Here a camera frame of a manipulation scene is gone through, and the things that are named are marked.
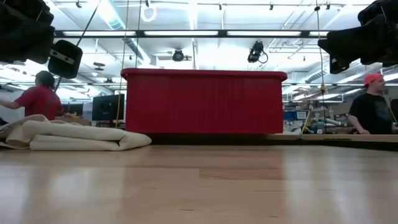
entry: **red storage bin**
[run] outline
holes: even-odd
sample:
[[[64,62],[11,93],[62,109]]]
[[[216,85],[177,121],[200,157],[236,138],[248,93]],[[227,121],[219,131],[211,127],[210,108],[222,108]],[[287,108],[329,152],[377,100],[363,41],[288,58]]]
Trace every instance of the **red storage bin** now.
[[[127,68],[126,130],[275,134],[284,72]]]

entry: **folded cloth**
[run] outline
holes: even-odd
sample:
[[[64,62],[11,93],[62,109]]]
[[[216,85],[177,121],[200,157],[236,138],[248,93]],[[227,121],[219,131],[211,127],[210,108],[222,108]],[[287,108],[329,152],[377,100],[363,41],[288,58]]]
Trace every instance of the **folded cloth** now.
[[[49,121],[42,115],[1,126],[0,138],[0,146],[37,151],[122,151],[151,143],[143,134]]]

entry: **black t-shirt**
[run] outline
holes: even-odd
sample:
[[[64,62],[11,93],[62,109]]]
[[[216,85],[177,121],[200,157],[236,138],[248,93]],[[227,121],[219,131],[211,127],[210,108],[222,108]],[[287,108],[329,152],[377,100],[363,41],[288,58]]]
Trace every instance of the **black t-shirt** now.
[[[383,96],[365,93],[353,101],[349,113],[371,134],[392,134],[392,119]]]

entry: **person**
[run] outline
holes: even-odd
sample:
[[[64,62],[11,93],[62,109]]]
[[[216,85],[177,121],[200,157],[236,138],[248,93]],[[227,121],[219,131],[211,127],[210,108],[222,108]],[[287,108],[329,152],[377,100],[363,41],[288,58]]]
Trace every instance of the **person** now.
[[[348,119],[359,134],[392,134],[397,132],[384,99],[384,79],[380,74],[365,76],[366,93],[351,105]]]
[[[63,113],[60,98],[54,93],[55,79],[50,72],[41,71],[36,74],[35,86],[23,92],[15,101],[0,100],[0,105],[16,110],[25,108],[25,116],[42,114],[48,120]]]

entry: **blanket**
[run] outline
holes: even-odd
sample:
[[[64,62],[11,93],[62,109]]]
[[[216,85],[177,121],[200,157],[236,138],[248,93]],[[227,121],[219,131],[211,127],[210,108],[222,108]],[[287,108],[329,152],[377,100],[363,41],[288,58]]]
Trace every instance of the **blanket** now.
[[[0,147],[36,151],[122,151],[151,143],[143,134],[49,121],[42,115],[1,126],[0,140]]]

